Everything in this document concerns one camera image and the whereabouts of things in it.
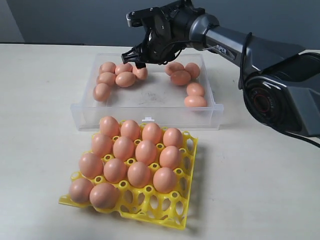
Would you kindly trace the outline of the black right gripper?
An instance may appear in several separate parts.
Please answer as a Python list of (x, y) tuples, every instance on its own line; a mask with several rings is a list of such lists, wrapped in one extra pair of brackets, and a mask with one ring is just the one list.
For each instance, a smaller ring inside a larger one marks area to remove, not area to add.
[(166, 65), (177, 58), (185, 49), (183, 40), (165, 38), (148, 28), (142, 42), (121, 54), (123, 64), (135, 63), (137, 69), (143, 69), (146, 64)]

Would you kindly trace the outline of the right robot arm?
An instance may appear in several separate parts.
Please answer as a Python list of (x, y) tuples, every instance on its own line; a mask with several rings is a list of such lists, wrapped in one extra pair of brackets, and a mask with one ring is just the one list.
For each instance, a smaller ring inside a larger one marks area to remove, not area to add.
[(258, 122), (308, 143), (320, 136), (319, 53), (222, 27), (190, 0), (132, 11), (126, 20), (145, 36), (122, 54), (124, 63), (166, 65), (186, 48), (218, 54), (239, 67), (238, 88)]

